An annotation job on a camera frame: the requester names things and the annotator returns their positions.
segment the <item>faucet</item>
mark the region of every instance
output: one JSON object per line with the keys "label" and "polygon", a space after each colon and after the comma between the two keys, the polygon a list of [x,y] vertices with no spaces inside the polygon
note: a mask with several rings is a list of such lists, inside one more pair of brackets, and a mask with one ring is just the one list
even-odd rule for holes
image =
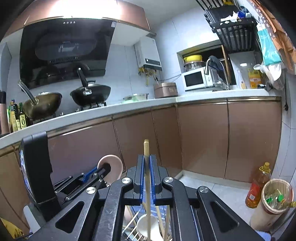
{"label": "faucet", "polygon": [[[209,61],[210,60],[212,60],[211,58],[208,58],[208,60],[207,60],[207,62],[206,62],[206,65],[205,65],[205,71],[204,71],[204,73],[206,74],[206,75],[209,75],[209,68],[210,68],[210,66],[209,66]],[[213,82],[213,85],[215,86],[215,87],[220,87],[220,88],[222,88],[223,90],[225,89],[225,90],[230,90],[230,84],[229,84],[229,81],[228,81],[228,77],[227,77],[227,74],[226,74],[226,71],[225,71],[225,68],[224,68],[224,65],[222,64],[222,62],[219,60],[219,62],[221,63],[221,65],[222,65],[222,68],[223,68],[223,73],[224,73],[224,77],[225,77],[225,80],[226,80],[226,83],[227,83],[227,85],[223,82],[223,81],[221,81],[221,80],[219,80],[218,82]]]}

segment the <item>red label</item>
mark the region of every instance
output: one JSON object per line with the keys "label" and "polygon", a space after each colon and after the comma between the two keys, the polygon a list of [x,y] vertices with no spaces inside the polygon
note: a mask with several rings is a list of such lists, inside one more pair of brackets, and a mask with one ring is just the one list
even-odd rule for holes
{"label": "red label", "polygon": [[260,193],[260,186],[258,186],[256,183],[252,183],[250,191],[248,193],[248,197],[251,200],[254,200],[255,197]]}

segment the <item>black glass range hood panel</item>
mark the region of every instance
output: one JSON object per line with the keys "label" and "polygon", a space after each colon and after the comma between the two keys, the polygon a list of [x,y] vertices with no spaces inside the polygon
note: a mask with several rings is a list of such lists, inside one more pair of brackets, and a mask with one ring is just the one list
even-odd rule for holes
{"label": "black glass range hood panel", "polygon": [[112,20],[58,18],[28,25],[20,46],[20,78],[30,88],[105,75]]}

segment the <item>water heater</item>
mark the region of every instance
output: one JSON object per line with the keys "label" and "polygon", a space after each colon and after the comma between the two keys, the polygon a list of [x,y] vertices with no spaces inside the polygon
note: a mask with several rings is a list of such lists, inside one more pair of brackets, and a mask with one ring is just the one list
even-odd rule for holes
{"label": "water heater", "polygon": [[162,70],[155,39],[144,36],[135,49],[139,68]]}

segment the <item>wok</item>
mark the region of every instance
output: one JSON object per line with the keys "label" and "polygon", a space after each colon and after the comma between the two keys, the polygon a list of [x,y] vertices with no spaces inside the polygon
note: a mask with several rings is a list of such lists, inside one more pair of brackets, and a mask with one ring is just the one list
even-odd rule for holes
{"label": "wok", "polygon": [[29,100],[25,101],[22,106],[26,116],[32,120],[51,116],[59,108],[62,101],[62,95],[60,93],[42,92],[37,96],[33,96],[21,80],[18,85],[29,97]]}
{"label": "wok", "polygon": [[103,103],[110,95],[111,87],[106,85],[96,85],[88,83],[81,68],[77,69],[78,76],[81,80],[82,87],[73,90],[70,95],[74,102],[79,106],[87,106],[94,103]]}

